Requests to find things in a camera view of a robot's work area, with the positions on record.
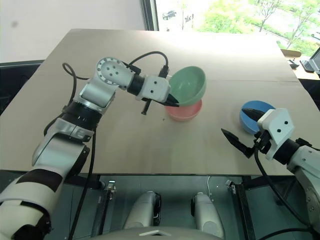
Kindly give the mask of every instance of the desk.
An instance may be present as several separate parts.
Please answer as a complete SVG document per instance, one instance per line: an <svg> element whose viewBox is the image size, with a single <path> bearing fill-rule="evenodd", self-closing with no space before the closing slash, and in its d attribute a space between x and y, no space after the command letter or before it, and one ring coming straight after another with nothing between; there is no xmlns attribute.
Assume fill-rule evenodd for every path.
<svg viewBox="0 0 320 240"><path fill-rule="evenodd" d="M320 80L318 74L316 74L315 72L306 72L304 67L301 65L300 60L307 60L309 57L307 57L305 59L305 57L301 56L301 57L290 57L290 56L286 56L285 59L287 60L293 60L299 64L299 66L296 69L292 69L295 76L300 79L300 80Z"/></svg>
<svg viewBox="0 0 320 240"><path fill-rule="evenodd" d="M259 175L254 160L229 144L220 130L227 129L252 145L253 137L239 122L240 108L250 100L287 108L296 126L292 138L320 145L316 105L276 43L261 35L73 29L0 117L0 168L31 168L44 127L71 94L72 79L62 69L63 62L77 75L91 77L103 57L129 62L149 51L167 54L170 75L191 65L204 70L207 88L202 110L189 122L175 122L162 105L152 102L144 116L144 103L119 89L97 129L94 173ZM137 65L142 73L156 75L163 64L154 55ZM79 80L78 92L84 84ZM276 161L263 156L261 161L270 175L290 174ZM89 161L82 171L87 172L88 166Z"/></svg>

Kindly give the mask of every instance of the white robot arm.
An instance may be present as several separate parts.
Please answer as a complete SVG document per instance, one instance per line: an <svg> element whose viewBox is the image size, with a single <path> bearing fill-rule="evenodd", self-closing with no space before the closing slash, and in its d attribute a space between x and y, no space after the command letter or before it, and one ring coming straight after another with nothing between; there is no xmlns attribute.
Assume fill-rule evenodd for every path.
<svg viewBox="0 0 320 240"><path fill-rule="evenodd" d="M255 135L254 147L246 147L227 130L222 129L223 134L248 158L258 149L268 160L286 165L305 191L309 225L320 233L320 151L301 138L290 139L295 127L287 109L270 109L266 113L250 108L243 111L257 121L260 130Z"/></svg>
<svg viewBox="0 0 320 240"><path fill-rule="evenodd" d="M32 157L32 169L0 194L0 239L43 239L64 180L77 175L90 149L84 144L115 97L117 88L136 96L176 106L169 82L133 72L113 57L101 59L80 94L48 129Z"/></svg>

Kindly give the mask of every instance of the wall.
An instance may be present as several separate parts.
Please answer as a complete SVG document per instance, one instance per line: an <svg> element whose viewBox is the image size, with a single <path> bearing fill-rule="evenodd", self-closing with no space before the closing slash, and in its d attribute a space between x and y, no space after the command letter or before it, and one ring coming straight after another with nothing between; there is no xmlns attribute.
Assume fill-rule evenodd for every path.
<svg viewBox="0 0 320 240"><path fill-rule="evenodd" d="M0 62L45 59L70 29L144 30L140 0L1 0Z"/></svg>

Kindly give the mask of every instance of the car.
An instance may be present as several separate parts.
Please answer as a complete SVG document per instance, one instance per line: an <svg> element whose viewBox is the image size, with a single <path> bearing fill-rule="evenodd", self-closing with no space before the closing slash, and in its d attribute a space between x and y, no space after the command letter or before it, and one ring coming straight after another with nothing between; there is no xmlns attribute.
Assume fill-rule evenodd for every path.
<svg viewBox="0 0 320 240"><path fill-rule="evenodd" d="M320 31L316 31L315 33L312 33L311 37L320 40Z"/></svg>
<svg viewBox="0 0 320 240"><path fill-rule="evenodd" d="M176 15L177 15L177 12L174 10L171 10L171 11L163 13L162 18L163 18L163 20L168 20L172 17L175 17Z"/></svg>

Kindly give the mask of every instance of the black band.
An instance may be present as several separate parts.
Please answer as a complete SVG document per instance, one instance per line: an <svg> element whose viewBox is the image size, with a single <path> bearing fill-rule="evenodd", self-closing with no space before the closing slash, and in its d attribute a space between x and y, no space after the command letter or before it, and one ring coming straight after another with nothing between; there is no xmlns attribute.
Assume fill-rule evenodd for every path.
<svg viewBox="0 0 320 240"><path fill-rule="evenodd" d="M102 114L78 102L71 102L63 109L62 119L81 128L93 131Z"/></svg>
<svg viewBox="0 0 320 240"><path fill-rule="evenodd" d="M135 74L130 86L127 88L127 92L137 96L144 85L144 81L145 79L142 76Z"/></svg>
<svg viewBox="0 0 320 240"><path fill-rule="evenodd" d="M62 176L54 171L48 171L45 169L34 169L28 171L15 184L20 183L37 183L46 185L52 191L56 192L59 185L62 182Z"/></svg>
<svg viewBox="0 0 320 240"><path fill-rule="evenodd" d="M291 157L298 150L300 145L291 139L287 139L281 147L276 151L273 158L283 165L288 164Z"/></svg>

